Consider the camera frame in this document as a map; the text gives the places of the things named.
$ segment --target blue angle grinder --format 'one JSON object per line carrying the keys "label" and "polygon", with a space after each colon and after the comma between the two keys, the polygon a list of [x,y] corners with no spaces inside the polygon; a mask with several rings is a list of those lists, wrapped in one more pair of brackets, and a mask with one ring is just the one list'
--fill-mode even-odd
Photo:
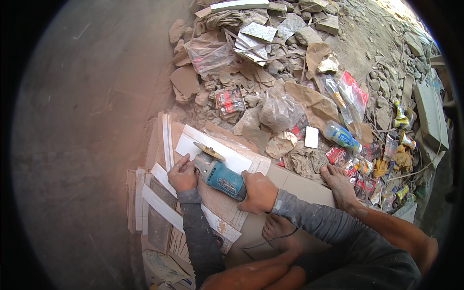
{"label": "blue angle grinder", "polygon": [[210,187],[217,189],[238,201],[243,201],[246,196],[246,187],[241,175],[228,169],[222,161],[226,159],[203,144],[193,142],[201,149],[196,155],[193,164],[200,171],[202,180]]}

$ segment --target bare foot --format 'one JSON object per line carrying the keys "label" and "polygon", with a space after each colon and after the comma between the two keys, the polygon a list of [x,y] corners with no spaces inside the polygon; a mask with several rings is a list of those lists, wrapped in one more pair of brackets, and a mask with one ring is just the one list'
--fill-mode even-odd
{"label": "bare foot", "polygon": [[348,211],[349,208],[359,204],[353,186],[343,169],[329,164],[321,167],[321,175],[332,189],[339,209]]}
{"label": "bare foot", "polygon": [[[273,213],[268,214],[266,218],[266,224],[263,226],[263,237],[269,241],[273,238],[285,236],[291,234],[295,230],[295,226],[292,225],[286,218],[279,217]],[[286,238],[277,238],[269,244],[276,250],[282,252],[295,251],[298,255],[303,253],[303,247],[300,241],[295,235],[291,235]]]}

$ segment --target dirt ground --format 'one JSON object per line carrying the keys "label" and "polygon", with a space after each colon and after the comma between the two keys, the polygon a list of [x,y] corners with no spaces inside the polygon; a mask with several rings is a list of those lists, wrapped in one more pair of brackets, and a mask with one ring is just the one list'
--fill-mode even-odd
{"label": "dirt ground", "polygon": [[[374,63],[366,51],[400,51],[390,27],[400,24],[374,1],[349,1],[360,9],[331,46],[340,71],[359,79]],[[35,49],[15,108],[12,173],[26,233],[58,288],[145,287],[124,183],[145,164],[157,112],[174,105],[168,29],[191,25],[190,2],[71,0]]]}

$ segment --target gray sleeve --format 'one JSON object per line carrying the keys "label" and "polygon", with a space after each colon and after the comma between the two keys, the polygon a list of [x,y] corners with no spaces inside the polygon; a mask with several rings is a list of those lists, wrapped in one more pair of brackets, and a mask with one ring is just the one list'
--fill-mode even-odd
{"label": "gray sleeve", "polygon": [[407,272],[420,275],[408,252],[393,247],[376,231],[336,208],[310,204],[279,189],[272,213],[346,253],[347,263],[388,266],[408,264]]}

